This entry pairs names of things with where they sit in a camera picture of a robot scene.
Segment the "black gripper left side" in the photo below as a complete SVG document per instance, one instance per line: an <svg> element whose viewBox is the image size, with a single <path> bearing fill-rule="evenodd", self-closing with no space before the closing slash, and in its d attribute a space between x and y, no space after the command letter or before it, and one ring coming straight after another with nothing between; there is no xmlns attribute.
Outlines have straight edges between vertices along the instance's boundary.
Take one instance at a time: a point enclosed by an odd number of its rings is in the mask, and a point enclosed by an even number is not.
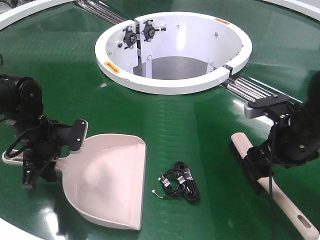
<svg viewBox="0 0 320 240"><path fill-rule="evenodd" d="M41 176L47 182L56 182L56 161L62 149L68 144L68 137L72 126L41 115L35 125L28 127L21 146L30 160L23 160L22 187L26 190L35 190L37 179Z"/></svg>

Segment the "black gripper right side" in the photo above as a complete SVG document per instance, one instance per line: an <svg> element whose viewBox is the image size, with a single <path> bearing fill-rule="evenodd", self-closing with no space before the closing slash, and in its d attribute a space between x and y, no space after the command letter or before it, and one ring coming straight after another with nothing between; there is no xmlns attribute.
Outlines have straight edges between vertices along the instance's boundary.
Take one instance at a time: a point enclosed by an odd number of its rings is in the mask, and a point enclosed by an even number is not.
<svg viewBox="0 0 320 240"><path fill-rule="evenodd" d="M270 159L278 166L300 166L320 157L320 112L300 109L283 127L272 127L275 136L250 147L241 160L241 168L250 183L273 176Z"/></svg>

